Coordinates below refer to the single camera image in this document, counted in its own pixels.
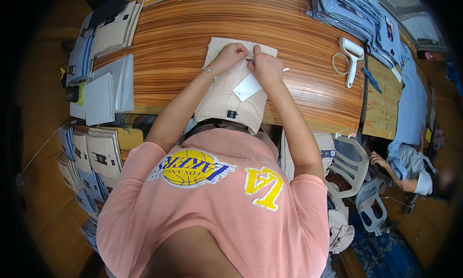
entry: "pink t-shirt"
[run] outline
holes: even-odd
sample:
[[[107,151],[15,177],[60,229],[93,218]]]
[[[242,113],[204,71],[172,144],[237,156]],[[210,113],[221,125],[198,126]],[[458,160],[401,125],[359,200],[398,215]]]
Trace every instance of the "pink t-shirt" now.
[[[272,150],[240,131],[204,131],[167,155],[152,142],[131,150],[98,219],[109,270],[139,277],[171,234],[192,226],[208,229],[243,277],[319,278],[327,188],[309,174],[289,183]]]

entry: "wooden table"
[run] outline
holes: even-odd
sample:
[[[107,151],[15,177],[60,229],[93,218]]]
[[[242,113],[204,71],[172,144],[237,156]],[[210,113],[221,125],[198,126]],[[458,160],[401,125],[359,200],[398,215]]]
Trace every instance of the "wooden table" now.
[[[402,82],[399,82],[382,63],[369,54],[366,55],[368,69],[378,81],[382,94],[368,83],[367,104],[362,133],[369,136],[379,136],[394,139],[397,126],[398,102],[402,93]]]
[[[357,132],[364,77],[352,88],[331,66],[338,39],[349,34],[300,14],[300,0],[168,0],[143,8],[133,45],[95,61],[95,69],[134,54],[134,113],[159,113],[200,72],[211,37],[274,47],[284,82],[314,130]],[[263,123],[279,125],[271,101]]]

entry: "lint roller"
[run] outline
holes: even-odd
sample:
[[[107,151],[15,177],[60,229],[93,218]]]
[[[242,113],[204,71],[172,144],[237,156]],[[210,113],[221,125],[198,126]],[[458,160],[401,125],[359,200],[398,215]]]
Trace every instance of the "lint roller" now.
[[[344,54],[350,57],[350,64],[347,69],[346,86],[347,88],[351,88],[354,83],[355,72],[357,70],[357,61],[364,58],[363,48],[344,37],[339,38],[338,44]]]

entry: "hair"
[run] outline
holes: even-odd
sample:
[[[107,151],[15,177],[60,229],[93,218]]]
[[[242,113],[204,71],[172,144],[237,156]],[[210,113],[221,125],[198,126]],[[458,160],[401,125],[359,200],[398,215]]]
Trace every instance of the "hair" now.
[[[432,170],[432,167],[429,165],[429,163],[425,160],[425,170],[427,173],[431,176],[432,180],[432,194],[436,200],[447,200],[451,201],[452,198],[455,195],[455,192],[457,190],[458,186],[458,177],[455,175],[455,177],[450,181],[450,183],[447,185],[445,189],[442,189],[440,186],[440,178],[438,175],[434,173]]]

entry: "light blue shirt sleeve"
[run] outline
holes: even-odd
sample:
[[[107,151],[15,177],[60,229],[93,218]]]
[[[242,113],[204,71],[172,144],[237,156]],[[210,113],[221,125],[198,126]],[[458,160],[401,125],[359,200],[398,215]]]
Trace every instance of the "light blue shirt sleeve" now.
[[[423,196],[427,196],[432,193],[432,179],[425,169],[420,171],[418,184],[416,185],[416,190],[413,193],[417,193]]]

